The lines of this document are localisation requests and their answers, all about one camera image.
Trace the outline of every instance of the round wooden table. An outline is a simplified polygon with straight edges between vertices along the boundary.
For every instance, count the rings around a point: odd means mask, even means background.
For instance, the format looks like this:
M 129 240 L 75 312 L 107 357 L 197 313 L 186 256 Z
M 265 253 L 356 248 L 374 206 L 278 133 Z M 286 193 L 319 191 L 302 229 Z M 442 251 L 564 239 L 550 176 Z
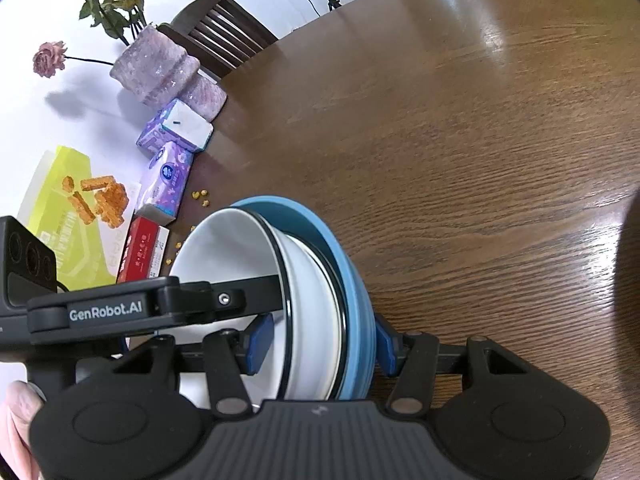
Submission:
M 216 208 L 298 200 L 397 329 L 485 334 L 576 388 L 611 424 L 598 478 L 638 478 L 639 2 L 358 0 L 222 85 L 167 257 Z

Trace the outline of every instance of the human hand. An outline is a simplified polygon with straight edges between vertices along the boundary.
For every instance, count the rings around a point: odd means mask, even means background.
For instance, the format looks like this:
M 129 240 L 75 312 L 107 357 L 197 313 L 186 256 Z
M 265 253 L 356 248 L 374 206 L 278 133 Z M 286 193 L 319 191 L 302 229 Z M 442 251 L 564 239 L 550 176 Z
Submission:
M 42 405 L 27 383 L 14 381 L 0 406 L 0 454 L 20 480 L 38 480 L 40 474 L 29 447 L 29 426 Z

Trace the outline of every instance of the camera lens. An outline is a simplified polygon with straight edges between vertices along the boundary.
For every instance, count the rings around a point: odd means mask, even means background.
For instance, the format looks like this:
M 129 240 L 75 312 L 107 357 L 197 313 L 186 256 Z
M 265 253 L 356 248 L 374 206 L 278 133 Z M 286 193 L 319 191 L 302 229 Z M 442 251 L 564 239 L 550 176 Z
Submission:
M 40 255 L 38 250 L 32 244 L 27 245 L 27 270 L 33 276 L 37 276 L 39 266 Z
M 14 263 L 18 263 L 22 257 L 22 242 L 18 233 L 11 233 L 9 236 L 9 256 Z
M 51 263 L 51 258 L 45 256 L 42 259 L 42 273 L 44 275 L 44 279 L 49 281 L 53 277 L 53 264 Z

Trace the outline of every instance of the blue bowl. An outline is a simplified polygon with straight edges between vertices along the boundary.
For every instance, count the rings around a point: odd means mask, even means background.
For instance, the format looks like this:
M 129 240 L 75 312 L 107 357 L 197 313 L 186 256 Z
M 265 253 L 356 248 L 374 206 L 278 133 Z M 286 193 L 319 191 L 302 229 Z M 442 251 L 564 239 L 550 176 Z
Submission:
M 341 282 L 347 305 L 347 357 L 338 399 L 367 396 L 376 358 L 376 322 L 364 283 L 334 234 L 311 210 L 280 196 L 255 196 L 233 204 L 254 211 L 280 231 L 324 255 Z

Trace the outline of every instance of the glittery vase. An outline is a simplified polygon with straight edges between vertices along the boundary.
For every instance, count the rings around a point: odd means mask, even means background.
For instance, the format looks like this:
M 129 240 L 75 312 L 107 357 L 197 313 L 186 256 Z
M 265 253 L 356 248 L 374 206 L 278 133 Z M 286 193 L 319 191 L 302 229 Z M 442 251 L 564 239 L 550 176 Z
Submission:
M 177 97 L 212 121 L 225 103 L 226 92 L 199 74 L 199 68 L 198 59 L 149 25 L 116 60 L 110 75 L 156 111 Z

